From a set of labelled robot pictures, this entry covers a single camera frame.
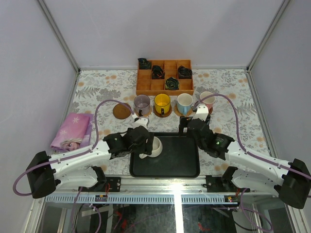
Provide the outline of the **pink cup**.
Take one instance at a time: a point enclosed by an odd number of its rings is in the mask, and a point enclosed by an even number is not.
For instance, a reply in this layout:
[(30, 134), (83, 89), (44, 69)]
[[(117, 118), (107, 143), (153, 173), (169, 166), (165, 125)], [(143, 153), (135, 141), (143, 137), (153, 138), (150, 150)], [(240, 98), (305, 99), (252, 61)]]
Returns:
[[(209, 91), (205, 91), (205, 92), (202, 92), (200, 94), (200, 99), (204, 99), (205, 97), (207, 96), (211, 96), (213, 95), (213, 93), (209, 92)], [(209, 98), (206, 98), (202, 101), (202, 103), (204, 103), (206, 105), (206, 107), (210, 110), (212, 107), (213, 107), (213, 104), (215, 102), (215, 97), (212, 96), (212, 97), (209, 97)]]

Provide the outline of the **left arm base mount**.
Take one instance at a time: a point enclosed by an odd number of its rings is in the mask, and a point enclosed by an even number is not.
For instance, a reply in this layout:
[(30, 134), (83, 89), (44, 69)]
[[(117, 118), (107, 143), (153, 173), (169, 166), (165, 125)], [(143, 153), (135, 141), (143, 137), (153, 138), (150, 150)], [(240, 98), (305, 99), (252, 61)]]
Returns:
[(121, 177), (106, 177), (104, 171), (98, 166), (89, 166), (95, 173), (96, 183), (91, 187), (82, 186), (83, 192), (106, 192), (106, 193), (117, 193), (121, 189)]

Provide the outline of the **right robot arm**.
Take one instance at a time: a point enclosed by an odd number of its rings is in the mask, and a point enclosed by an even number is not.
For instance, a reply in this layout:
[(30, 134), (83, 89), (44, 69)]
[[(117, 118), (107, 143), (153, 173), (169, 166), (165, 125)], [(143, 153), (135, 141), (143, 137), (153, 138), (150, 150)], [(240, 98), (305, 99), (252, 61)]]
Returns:
[(263, 191), (279, 197), (293, 208), (304, 208), (311, 190), (311, 174), (303, 161), (294, 159), (289, 162), (246, 149), (232, 137), (214, 133), (199, 118), (180, 117), (179, 133), (183, 133), (184, 128), (187, 129), (186, 135), (209, 156), (250, 169), (247, 172), (228, 167), (221, 180), (224, 190), (249, 188)]

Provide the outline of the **dark wooden coaster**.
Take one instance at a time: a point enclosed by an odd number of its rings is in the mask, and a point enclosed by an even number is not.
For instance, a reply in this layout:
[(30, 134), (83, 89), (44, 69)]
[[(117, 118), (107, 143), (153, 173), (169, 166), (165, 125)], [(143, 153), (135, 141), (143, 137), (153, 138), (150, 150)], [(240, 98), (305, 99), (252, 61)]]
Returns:
[(113, 116), (117, 119), (126, 119), (131, 115), (131, 107), (128, 103), (118, 103), (113, 108)]
[[(204, 104), (204, 103), (202, 103), (202, 102), (197, 102), (197, 103), (195, 103), (194, 106), (192, 107), (192, 110), (193, 110), (194, 112), (196, 112), (196, 109), (197, 109), (197, 107), (198, 107), (199, 104)], [(212, 111), (213, 111), (213, 108), (211, 108), (211, 109), (209, 110), (209, 115), (212, 113)]]
[(160, 117), (160, 118), (165, 118), (165, 117), (168, 117), (171, 113), (172, 113), (172, 106), (170, 105), (170, 108), (169, 108), (169, 111), (165, 114), (160, 114), (156, 111), (156, 107), (153, 106), (153, 113), (157, 116), (157, 117)]

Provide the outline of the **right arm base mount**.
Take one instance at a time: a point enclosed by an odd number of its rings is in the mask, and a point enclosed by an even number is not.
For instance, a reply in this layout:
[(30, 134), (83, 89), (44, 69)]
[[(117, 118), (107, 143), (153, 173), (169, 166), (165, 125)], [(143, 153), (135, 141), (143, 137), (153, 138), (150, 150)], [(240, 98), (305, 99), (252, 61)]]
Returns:
[(207, 192), (210, 193), (237, 192), (241, 188), (233, 183), (234, 174), (242, 176), (248, 175), (248, 172), (235, 166), (229, 166), (221, 177), (206, 175), (202, 187), (206, 188)]

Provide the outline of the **yellow cup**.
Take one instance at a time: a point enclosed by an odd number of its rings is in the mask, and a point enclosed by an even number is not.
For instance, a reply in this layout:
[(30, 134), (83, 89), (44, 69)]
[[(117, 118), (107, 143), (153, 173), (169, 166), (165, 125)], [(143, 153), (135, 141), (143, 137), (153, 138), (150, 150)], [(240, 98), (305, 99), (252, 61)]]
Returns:
[(170, 110), (171, 99), (166, 94), (158, 94), (154, 98), (155, 111), (162, 116), (167, 114)]

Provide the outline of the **white cup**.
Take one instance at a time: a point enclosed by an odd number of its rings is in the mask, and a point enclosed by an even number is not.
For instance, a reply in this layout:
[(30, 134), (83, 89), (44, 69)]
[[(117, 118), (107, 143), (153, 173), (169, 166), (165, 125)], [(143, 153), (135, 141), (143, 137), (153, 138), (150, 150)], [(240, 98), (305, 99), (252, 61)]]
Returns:
[(162, 150), (163, 150), (162, 142), (160, 141), (160, 139), (158, 137), (154, 137), (154, 139), (153, 139), (153, 148), (152, 148), (151, 155), (140, 154), (139, 158), (140, 159), (144, 159), (144, 158), (147, 158), (147, 157), (156, 158), (156, 157), (158, 157), (162, 153)]

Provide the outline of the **light blue cup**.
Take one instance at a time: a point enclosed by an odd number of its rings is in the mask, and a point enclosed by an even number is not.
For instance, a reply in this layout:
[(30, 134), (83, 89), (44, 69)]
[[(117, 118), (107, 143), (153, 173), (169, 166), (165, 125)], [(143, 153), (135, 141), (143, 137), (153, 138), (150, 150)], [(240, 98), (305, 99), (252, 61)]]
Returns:
[(182, 115), (186, 115), (192, 106), (193, 98), (190, 94), (182, 93), (177, 97), (177, 109)]

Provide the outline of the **purple cup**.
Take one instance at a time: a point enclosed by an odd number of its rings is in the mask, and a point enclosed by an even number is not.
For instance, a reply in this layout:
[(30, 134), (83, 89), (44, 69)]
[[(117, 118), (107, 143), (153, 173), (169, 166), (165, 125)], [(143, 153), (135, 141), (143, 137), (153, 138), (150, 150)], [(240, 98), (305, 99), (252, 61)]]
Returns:
[(138, 95), (134, 99), (134, 108), (145, 108), (151, 106), (150, 98), (147, 95)]

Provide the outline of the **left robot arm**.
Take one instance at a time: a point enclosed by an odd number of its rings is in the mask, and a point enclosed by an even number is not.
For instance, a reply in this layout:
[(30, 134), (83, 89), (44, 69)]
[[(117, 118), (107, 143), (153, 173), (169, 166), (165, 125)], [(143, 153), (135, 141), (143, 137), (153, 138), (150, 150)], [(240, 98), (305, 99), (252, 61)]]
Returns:
[(53, 156), (48, 156), (45, 151), (39, 152), (27, 167), (31, 195), (39, 199), (56, 190), (104, 191), (107, 178), (102, 167), (112, 159), (131, 153), (150, 155), (153, 140), (154, 133), (139, 126), (129, 128), (125, 133), (110, 134), (97, 145), (85, 149)]

